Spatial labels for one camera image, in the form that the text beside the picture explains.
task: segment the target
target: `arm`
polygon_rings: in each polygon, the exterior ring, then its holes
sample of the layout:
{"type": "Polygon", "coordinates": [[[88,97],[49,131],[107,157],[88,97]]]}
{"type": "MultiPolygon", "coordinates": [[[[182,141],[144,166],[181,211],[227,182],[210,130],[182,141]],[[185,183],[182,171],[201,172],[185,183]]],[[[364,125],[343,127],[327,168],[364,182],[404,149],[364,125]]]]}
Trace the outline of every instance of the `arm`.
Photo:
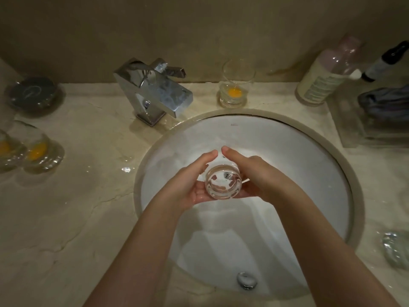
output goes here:
{"type": "Polygon", "coordinates": [[[243,196],[274,205],[317,306],[399,306],[289,177],[260,157],[222,153],[250,179],[243,196]]]}
{"type": "Polygon", "coordinates": [[[213,200],[197,177],[216,156],[217,151],[203,154],[153,197],[84,307],[149,306],[181,214],[213,200]]]}

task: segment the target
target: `faucet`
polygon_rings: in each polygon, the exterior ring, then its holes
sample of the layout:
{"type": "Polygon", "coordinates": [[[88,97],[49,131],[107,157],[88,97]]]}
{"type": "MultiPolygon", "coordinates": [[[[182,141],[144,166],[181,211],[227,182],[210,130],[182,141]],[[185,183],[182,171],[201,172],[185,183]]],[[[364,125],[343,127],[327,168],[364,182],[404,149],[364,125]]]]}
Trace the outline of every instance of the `faucet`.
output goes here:
{"type": "Polygon", "coordinates": [[[135,116],[149,126],[166,113],[178,118],[193,101],[193,93],[168,76],[184,78],[186,73],[183,68],[168,67],[161,58],[150,65],[132,58],[114,72],[135,116]]]}

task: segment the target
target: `bottle label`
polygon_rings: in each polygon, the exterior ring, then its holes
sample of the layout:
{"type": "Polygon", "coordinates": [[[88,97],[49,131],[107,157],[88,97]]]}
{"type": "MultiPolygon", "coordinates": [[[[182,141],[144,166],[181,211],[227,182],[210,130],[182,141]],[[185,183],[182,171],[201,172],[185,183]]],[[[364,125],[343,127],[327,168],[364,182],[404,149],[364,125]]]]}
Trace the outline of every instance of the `bottle label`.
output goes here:
{"type": "Polygon", "coordinates": [[[348,75],[329,72],[318,60],[315,60],[299,82],[297,92],[307,102],[321,103],[347,78],[348,75]]]}
{"type": "Polygon", "coordinates": [[[377,80],[391,67],[382,58],[376,60],[366,71],[365,75],[373,80],[377,80]]]}

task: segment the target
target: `sink rim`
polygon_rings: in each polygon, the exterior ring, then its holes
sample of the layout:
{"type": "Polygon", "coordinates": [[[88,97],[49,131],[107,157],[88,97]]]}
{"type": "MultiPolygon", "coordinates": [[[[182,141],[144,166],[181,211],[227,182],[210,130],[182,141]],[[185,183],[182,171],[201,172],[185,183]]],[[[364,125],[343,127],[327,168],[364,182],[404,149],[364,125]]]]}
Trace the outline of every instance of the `sink rim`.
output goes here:
{"type": "MultiPolygon", "coordinates": [[[[350,211],[351,211],[350,227],[349,227],[348,235],[345,239],[345,242],[355,250],[359,245],[359,242],[361,240],[363,230],[364,230],[365,207],[364,207],[364,196],[362,193],[361,185],[359,183],[358,177],[355,174],[355,171],[353,170],[352,166],[349,164],[348,160],[341,153],[341,151],[337,149],[337,147],[334,144],[332,144],[329,140],[327,140],[321,134],[317,133],[315,130],[311,129],[305,124],[300,123],[299,121],[295,119],[292,119],[290,117],[284,116],[279,113],[268,112],[268,111],[263,111],[263,110],[258,110],[258,109],[239,108],[239,109],[224,109],[224,110],[207,112],[207,113],[203,113],[203,114],[194,116],[190,119],[187,119],[186,121],[183,121],[177,124],[176,126],[174,126],[173,128],[171,128],[170,130],[166,131],[166,133],[163,134],[163,136],[160,139],[158,139],[151,146],[151,148],[146,152],[146,154],[144,155],[144,157],[142,158],[138,166],[136,177],[135,177],[135,184],[134,184],[134,208],[135,208],[136,215],[139,217],[142,213],[140,195],[141,195],[142,181],[144,177],[143,169],[145,168],[147,162],[151,159],[154,152],[161,146],[161,144],[166,139],[168,139],[170,136],[175,134],[176,132],[187,129],[203,119],[217,117],[217,116],[224,116],[224,115],[254,116],[254,117],[271,119],[274,121],[278,121],[278,122],[287,124],[290,127],[293,127],[299,130],[300,132],[309,136],[311,139],[315,140],[334,158],[334,160],[338,163],[341,170],[343,171],[345,178],[346,178],[346,182],[348,183],[349,189],[350,189],[350,201],[349,201],[350,211]]],[[[196,279],[192,275],[190,275],[187,271],[180,268],[172,259],[168,258],[168,260],[171,261],[171,263],[174,264],[173,266],[177,268],[177,270],[179,270],[181,273],[188,275],[189,277],[193,278],[194,280],[196,280],[197,282],[203,285],[212,286],[211,284],[207,284],[199,279],[196,279]]]]}

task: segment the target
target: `bottle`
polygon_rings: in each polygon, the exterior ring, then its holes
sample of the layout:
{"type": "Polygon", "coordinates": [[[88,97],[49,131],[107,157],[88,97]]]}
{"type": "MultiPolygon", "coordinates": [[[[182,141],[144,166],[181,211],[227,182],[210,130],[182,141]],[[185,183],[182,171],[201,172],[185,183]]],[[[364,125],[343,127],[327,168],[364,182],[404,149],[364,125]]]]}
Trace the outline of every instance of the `bottle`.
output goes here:
{"type": "Polygon", "coordinates": [[[381,58],[376,60],[363,74],[362,79],[367,82],[373,82],[390,69],[395,63],[402,59],[405,52],[409,49],[409,41],[403,41],[397,46],[386,51],[381,58]]]}
{"type": "Polygon", "coordinates": [[[304,104],[320,105],[347,78],[359,79],[361,72],[350,61],[361,45],[361,40],[347,34],[337,48],[322,51],[297,85],[295,97],[304,104]]]}

